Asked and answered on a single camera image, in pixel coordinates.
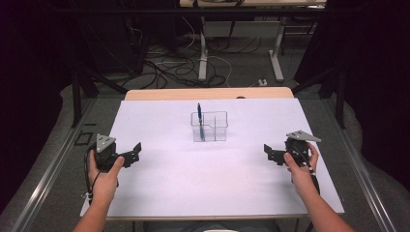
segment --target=white paper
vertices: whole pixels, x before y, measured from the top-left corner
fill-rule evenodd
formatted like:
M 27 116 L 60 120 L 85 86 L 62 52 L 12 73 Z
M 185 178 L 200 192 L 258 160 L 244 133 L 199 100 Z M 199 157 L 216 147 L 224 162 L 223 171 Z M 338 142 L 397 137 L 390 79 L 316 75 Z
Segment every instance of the white paper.
M 226 141 L 193 142 L 190 114 L 226 111 Z M 284 150 L 286 134 L 311 133 L 296 99 L 122 101 L 110 136 L 117 153 L 142 144 L 140 161 L 120 172 L 109 218 L 289 218 L 308 212 L 285 166 L 263 145 Z M 344 213 L 322 159 L 321 195 Z M 83 215 L 88 207 L 85 202 Z

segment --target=black pen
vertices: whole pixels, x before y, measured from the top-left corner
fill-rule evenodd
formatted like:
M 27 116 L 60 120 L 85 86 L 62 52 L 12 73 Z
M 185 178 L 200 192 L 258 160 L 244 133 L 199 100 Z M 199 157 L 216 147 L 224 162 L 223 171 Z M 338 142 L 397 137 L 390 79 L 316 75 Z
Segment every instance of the black pen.
M 202 126 L 202 112 L 201 112 L 201 105 L 198 104 L 198 119 L 199 119 L 199 130 L 201 133 L 201 139 L 202 141 L 205 141 L 205 134 L 204 134 L 204 128 Z

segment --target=clear plastic container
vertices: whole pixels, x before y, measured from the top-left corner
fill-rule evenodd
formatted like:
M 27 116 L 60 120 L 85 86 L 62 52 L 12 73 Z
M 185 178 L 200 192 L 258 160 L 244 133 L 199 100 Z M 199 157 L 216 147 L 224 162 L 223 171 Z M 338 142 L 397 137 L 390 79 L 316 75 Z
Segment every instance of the clear plastic container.
M 202 124 L 197 112 L 190 115 L 194 142 L 226 141 L 228 114 L 224 111 L 202 112 Z

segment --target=table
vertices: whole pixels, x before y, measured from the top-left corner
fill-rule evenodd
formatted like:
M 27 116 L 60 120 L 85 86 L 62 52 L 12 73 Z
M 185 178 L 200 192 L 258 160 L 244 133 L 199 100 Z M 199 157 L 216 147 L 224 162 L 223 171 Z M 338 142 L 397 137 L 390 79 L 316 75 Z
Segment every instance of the table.
M 181 7 L 193 7 L 193 0 L 180 0 Z M 198 0 L 200 8 L 234 7 L 236 2 L 212 3 Z M 323 5 L 326 0 L 245 0 L 241 7 L 291 7 L 291 6 L 315 6 Z M 237 21 L 236 30 L 232 31 L 231 37 L 267 37 L 274 39 L 274 49 L 269 50 L 275 78 L 278 82 L 284 81 L 283 74 L 278 62 L 278 51 L 283 37 L 286 19 L 280 21 Z M 203 32 L 201 32 L 201 59 L 199 65 L 199 79 L 206 79 L 206 67 L 208 50 L 206 49 L 206 37 L 229 37 L 231 22 L 229 21 L 205 21 L 202 17 Z
M 137 142 L 142 143 L 142 151 L 139 162 L 120 172 L 120 187 L 107 219 L 307 216 L 290 182 L 290 173 L 267 160 L 263 144 L 284 149 L 285 134 L 311 132 L 308 122 L 289 89 L 262 89 L 207 89 L 202 95 L 202 89 L 158 90 L 159 95 L 167 96 L 162 101 L 153 95 L 155 90 L 129 92 L 110 136 L 117 138 L 118 153 L 127 152 Z M 218 100 L 218 92 L 225 93 L 221 98 L 227 99 Z M 243 95 L 249 99 L 236 99 Z M 190 114 L 199 102 L 203 111 L 228 113 L 226 141 L 192 141 Z M 337 213 L 343 213 L 322 159 L 317 165 L 317 177 L 324 199 Z M 85 202 L 81 215 L 87 208 Z

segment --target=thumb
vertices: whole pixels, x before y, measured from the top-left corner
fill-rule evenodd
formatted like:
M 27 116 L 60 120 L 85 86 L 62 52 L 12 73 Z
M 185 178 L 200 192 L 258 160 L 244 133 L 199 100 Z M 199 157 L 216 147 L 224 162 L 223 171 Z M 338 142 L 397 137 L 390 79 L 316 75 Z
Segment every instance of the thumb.
M 283 157 L 291 171 L 295 170 L 295 168 L 298 168 L 298 164 L 296 164 L 295 160 L 289 153 L 285 153 Z
M 111 175 L 118 176 L 118 173 L 120 172 L 121 167 L 123 167 L 124 165 L 124 161 L 125 161 L 124 157 L 118 157 L 117 160 L 112 165 L 111 170 L 109 170 L 109 173 Z

